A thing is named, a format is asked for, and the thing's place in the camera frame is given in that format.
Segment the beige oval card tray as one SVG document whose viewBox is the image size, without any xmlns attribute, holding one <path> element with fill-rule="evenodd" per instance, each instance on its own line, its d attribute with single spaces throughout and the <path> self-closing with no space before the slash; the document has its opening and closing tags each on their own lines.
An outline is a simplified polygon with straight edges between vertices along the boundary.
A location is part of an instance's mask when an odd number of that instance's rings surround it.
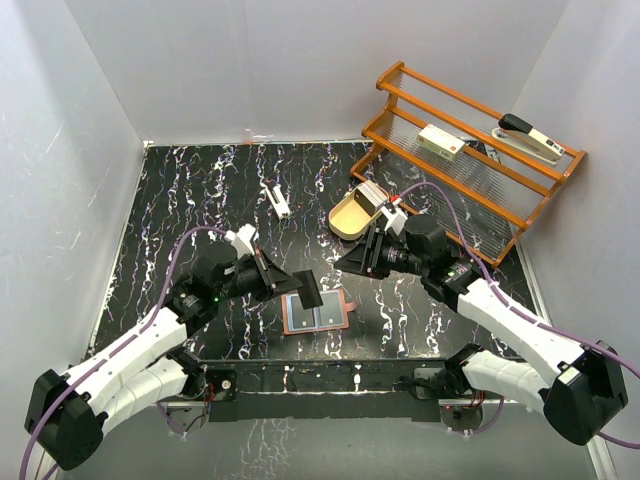
<svg viewBox="0 0 640 480">
<path fill-rule="evenodd" d="M 353 241 L 361 237 L 368 227 L 380 216 L 379 210 L 374 216 L 369 216 L 357 205 L 354 199 L 354 189 L 350 191 L 328 215 L 331 232 L 347 241 Z"/>
</svg>

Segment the stack of credit cards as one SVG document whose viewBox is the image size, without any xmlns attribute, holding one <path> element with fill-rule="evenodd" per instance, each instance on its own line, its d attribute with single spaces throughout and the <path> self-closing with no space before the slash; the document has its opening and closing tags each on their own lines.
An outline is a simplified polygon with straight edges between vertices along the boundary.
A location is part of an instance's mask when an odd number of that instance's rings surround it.
<svg viewBox="0 0 640 480">
<path fill-rule="evenodd" d="M 369 216 L 374 216 L 387 200 L 387 194 L 370 180 L 362 182 L 354 189 L 354 199 Z"/>
</svg>

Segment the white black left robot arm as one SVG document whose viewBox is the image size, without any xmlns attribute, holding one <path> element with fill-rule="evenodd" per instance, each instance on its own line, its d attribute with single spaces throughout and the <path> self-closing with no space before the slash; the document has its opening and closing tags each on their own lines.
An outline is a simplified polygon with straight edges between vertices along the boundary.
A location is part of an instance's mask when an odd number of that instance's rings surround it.
<svg viewBox="0 0 640 480">
<path fill-rule="evenodd" d="M 200 396 L 207 376 L 183 348 L 213 320 L 222 302 L 250 295 L 269 301 L 302 283 L 260 249 L 239 255 L 217 242 L 180 275 L 159 304 L 98 354 L 63 373 L 49 369 L 34 382 L 24 427 L 30 436 L 19 476 L 34 447 L 69 471 L 89 459 L 109 431 L 167 397 Z"/>
</svg>

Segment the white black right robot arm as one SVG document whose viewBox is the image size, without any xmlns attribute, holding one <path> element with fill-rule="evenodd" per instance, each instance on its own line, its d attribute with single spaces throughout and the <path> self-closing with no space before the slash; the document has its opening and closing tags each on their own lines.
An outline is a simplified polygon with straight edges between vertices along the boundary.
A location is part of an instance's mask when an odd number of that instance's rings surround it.
<svg viewBox="0 0 640 480">
<path fill-rule="evenodd" d="M 492 392 L 541 413 L 560 436 L 580 446 L 628 404 L 612 347 L 551 330 L 483 278 L 482 263 L 461 256 L 429 215 L 410 217 L 399 234 L 372 225 L 334 266 L 379 280 L 391 272 L 413 274 L 430 297 L 493 333 L 519 356 L 508 360 L 467 344 L 439 371 L 403 378 L 414 394 L 460 398 Z"/>
</svg>

